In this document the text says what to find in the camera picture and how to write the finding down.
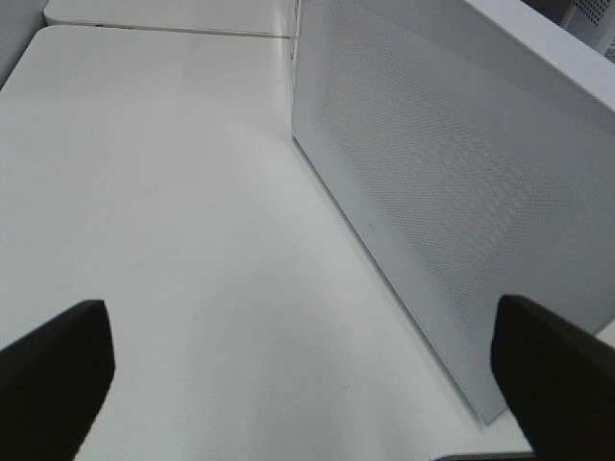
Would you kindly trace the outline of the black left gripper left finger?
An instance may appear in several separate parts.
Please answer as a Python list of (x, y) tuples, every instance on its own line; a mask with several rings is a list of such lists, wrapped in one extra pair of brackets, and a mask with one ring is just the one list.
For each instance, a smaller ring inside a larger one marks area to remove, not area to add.
[(1, 350), (1, 458), (73, 460), (115, 372), (102, 300), (75, 304)]

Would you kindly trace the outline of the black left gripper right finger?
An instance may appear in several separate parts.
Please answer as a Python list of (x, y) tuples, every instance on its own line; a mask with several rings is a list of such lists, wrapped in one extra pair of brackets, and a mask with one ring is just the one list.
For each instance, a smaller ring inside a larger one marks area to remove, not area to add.
[(612, 347), (529, 298), (504, 295), (490, 366), (537, 459), (613, 459)]

